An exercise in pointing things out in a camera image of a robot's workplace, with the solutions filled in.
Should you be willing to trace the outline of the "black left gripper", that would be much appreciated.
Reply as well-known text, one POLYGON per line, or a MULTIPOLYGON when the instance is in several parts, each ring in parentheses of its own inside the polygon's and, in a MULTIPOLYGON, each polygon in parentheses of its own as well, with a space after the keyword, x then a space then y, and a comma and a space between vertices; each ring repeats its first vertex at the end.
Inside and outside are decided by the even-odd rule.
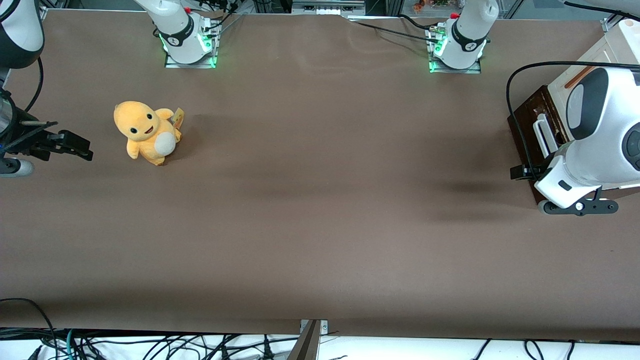
POLYGON ((551 162, 554 155, 548 155, 537 166, 529 166, 528 164, 520 164, 510 168, 510 179, 514 181, 530 181, 537 182, 542 180, 552 167, 551 162))

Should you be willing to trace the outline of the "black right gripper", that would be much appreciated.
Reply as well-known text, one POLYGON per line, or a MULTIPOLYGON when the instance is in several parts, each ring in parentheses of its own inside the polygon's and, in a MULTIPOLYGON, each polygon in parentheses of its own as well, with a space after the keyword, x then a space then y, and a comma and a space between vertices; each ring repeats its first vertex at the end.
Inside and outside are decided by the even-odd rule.
POLYGON ((46 131, 57 124, 57 121, 40 121, 22 109, 14 108, 1 132, 1 156, 22 154, 47 162, 53 152, 91 162, 94 153, 90 150, 90 141, 69 130, 60 130, 57 134, 46 131))

